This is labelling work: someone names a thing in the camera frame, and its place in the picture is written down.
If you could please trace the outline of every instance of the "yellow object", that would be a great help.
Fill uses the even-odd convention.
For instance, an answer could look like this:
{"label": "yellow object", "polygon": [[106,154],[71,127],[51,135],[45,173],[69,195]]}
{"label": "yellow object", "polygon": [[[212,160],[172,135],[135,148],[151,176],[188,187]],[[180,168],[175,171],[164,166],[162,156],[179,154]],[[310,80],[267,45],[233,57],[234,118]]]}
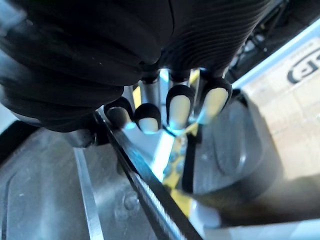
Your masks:
{"label": "yellow object", "polygon": [[134,107],[137,109],[141,105],[141,90],[140,86],[137,86],[135,90],[133,90],[133,102],[134,102]]}

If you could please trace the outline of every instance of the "metal bar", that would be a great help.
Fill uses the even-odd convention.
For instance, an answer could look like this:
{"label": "metal bar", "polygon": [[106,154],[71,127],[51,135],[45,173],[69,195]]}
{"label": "metal bar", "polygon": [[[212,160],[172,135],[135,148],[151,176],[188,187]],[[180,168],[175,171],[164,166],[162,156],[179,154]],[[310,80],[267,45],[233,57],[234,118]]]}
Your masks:
{"label": "metal bar", "polygon": [[121,130],[113,129],[109,125],[103,111],[99,113],[107,125],[109,141],[117,152],[118,160],[133,189],[138,193],[156,236],[170,240],[201,240],[200,235],[152,173],[142,154]]}
{"label": "metal bar", "polygon": [[73,148],[90,240],[104,240],[83,148]]}

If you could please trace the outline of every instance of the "black rubber finger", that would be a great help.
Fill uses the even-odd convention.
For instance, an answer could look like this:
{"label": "black rubber finger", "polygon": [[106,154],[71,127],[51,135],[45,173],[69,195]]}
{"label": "black rubber finger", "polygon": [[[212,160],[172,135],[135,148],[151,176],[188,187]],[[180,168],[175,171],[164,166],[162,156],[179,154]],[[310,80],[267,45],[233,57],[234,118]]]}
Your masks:
{"label": "black rubber finger", "polygon": [[152,103],[140,105],[133,118],[139,129],[146,134],[155,133],[161,128],[161,113]]}

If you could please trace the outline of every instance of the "black glove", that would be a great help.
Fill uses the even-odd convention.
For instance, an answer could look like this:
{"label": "black glove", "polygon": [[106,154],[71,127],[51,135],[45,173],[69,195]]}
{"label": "black glove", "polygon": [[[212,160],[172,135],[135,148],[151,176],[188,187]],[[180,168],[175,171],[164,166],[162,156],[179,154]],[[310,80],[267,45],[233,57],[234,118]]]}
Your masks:
{"label": "black glove", "polygon": [[142,69],[204,67],[220,77],[267,3],[0,0],[0,102],[69,132]]}

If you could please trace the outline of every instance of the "white fingertip pad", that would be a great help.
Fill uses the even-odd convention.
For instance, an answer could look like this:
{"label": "white fingertip pad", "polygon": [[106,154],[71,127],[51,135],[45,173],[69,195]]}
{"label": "white fingertip pad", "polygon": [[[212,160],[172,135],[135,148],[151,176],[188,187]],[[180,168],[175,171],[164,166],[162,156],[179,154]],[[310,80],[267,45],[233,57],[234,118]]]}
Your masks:
{"label": "white fingertip pad", "polygon": [[139,127],[142,132],[145,134],[154,134],[158,128],[158,122],[153,117],[145,117],[139,120]]}
{"label": "white fingertip pad", "polygon": [[183,129],[188,121],[191,102],[185,95],[177,95],[170,101],[169,126],[174,130]]}
{"label": "white fingertip pad", "polygon": [[211,89],[205,96],[197,122],[208,124],[222,110],[228,100],[229,94],[223,87]]}

